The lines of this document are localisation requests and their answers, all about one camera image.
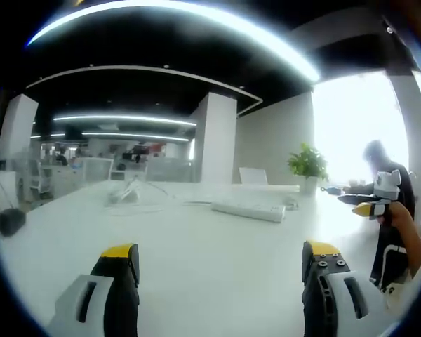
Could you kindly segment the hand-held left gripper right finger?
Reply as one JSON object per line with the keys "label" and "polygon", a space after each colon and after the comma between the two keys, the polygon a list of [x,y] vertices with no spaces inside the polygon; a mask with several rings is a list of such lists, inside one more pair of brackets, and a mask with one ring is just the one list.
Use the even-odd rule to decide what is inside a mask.
{"label": "hand-held left gripper right finger", "polygon": [[302,282],[305,336],[380,336],[387,330],[382,293],[351,271],[334,246],[304,242]]}

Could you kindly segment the person's right hand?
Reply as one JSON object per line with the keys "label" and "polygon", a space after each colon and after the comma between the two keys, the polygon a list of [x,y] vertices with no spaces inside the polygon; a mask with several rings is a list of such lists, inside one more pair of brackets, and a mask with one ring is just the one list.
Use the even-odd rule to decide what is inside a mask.
{"label": "person's right hand", "polygon": [[398,201],[393,201],[388,205],[388,212],[378,217],[381,225],[391,225],[395,227],[401,234],[414,230],[413,218],[408,209]]}

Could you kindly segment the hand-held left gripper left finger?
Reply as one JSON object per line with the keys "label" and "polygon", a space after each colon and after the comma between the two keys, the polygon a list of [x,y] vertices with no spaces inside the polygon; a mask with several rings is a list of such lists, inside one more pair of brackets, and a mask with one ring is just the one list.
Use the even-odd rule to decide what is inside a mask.
{"label": "hand-held left gripper left finger", "polygon": [[137,336],[140,297],[137,244],[104,251],[91,273],[79,275],[55,303],[49,336]]}

